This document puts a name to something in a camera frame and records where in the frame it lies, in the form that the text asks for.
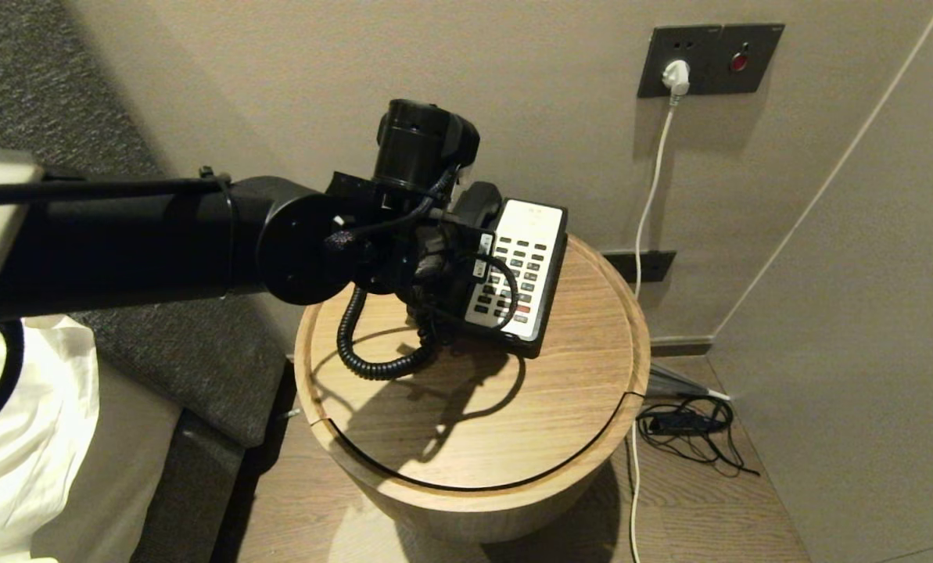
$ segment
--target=round side table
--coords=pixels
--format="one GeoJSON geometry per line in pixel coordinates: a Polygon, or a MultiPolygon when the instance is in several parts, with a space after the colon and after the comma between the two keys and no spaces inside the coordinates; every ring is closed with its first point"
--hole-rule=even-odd
{"type": "MultiPolygon", "coordinates": [[[[383,512],[435,537],[506,541],[552,521],[623,441],[646,392],[644,314],[573,235],[535,360],[463,336],[419,373],[362,380],[335,343],[350,297],[349,286],[303,314],[296,382],[306,420],[383,512]]],[[[392,360],[416,346],[404,303],[369,296],[359,355],[392,360]]]]}

